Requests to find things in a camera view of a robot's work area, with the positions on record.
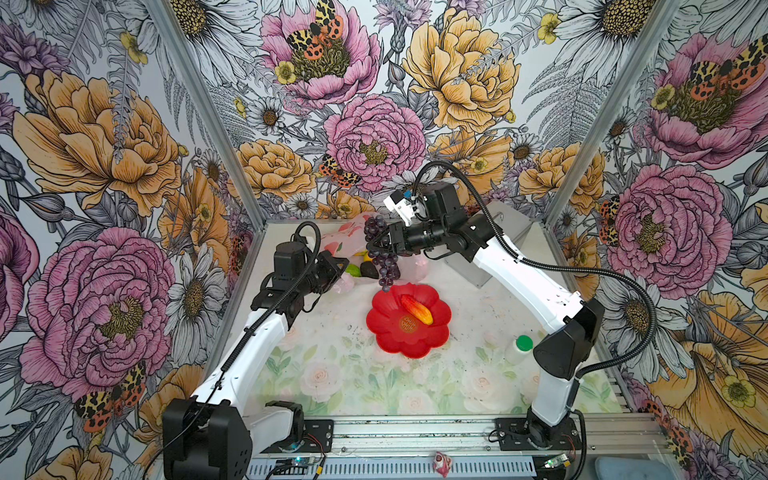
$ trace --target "small bottle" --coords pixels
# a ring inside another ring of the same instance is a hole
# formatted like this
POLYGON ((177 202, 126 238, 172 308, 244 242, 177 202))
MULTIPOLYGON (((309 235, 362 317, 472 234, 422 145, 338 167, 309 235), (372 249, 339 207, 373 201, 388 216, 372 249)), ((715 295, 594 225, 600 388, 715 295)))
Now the small bottle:
POLYGON ((530 354, 532 350, 533 340, 531 337, 527 335, 520 335, 518 338, 509 343, 507 349, 504 351, 504 358, 512 365, 517 365, 518 363, 525 360, 525 357, 530 354))

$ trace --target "red plate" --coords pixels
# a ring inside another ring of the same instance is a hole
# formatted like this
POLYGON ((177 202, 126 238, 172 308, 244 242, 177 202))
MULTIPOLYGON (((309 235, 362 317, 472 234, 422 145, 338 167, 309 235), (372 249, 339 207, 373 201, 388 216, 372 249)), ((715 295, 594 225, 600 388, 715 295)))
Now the red plate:
POLYGON ((451 309, 429 285, 395 285, 389 292, 378 292, 371 304, 373 308, 368 312, 366 324, 376 334, 376 342, 385 352, 420 359, 430 349, 448 341, 451 309), (425 325, 408 313, 400 303, 401 295, 410 295, 426 306, 432 313, 432 325, 425 325))

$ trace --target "blue object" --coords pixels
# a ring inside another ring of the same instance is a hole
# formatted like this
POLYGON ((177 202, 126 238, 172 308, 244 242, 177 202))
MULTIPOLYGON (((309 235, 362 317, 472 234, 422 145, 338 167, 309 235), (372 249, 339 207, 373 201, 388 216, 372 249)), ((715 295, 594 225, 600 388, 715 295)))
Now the blue object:
POLYGON ((598 457, 594 469, 600 480, 675 480, 670 469, 655 460, 598 457))

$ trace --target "mounting plate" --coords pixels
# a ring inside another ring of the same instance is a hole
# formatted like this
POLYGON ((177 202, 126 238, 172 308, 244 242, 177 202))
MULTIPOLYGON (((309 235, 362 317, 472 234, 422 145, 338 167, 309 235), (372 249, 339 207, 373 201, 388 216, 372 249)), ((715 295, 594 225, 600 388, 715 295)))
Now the mounting plate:
MULTIPOLYGON (((309 433, 322 442, 323 451, 328 453, 333 447, 333 420, 304 420, 304 434, 309 433)), ((320 453, 320 445, 304 440, 298 449, 286 452, 276 445, 264 449, 262 453, 320 453)))
MULTIPOLYGON (((522 417, 518 418, 500 418, 494 420, 496 429, 500 431, 508 430, 510 432, 525 433, 526 419, 522 417)), ((520 452, 532 450, 534 447, 525 440, 513 439, 509 435, 499 436, 498 447, 502 452, 520 452)), ((576 430, 576 422, 573 419, 568 418, 565 420, 565 424, 561 427, 561 436, 554 441, 554 444, 547 450, 565 450, 566 452, 575 449, 576 452, 581 450, 581 437, 576 430)))

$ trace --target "grape bunch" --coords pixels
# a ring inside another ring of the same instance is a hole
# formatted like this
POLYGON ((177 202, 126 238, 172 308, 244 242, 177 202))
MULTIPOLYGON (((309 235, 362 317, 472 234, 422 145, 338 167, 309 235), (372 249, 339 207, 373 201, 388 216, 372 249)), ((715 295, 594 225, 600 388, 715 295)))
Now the grape bunch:
MULTIPOLYGON (((366 220, 366 242, 369 242, 387 229, 386 221, 381 215, 376 218, 366 220)), ((381 244, 384 247, 389 245, 389 236, 383 237, 381 244)), ((379 285, 384 292, 389 292, 389 288, 395 280, 400 278, 400 269, 397 267, 397 253, 384 250, 369 250, 368 256, 371 262, 379 268, 379 285)))

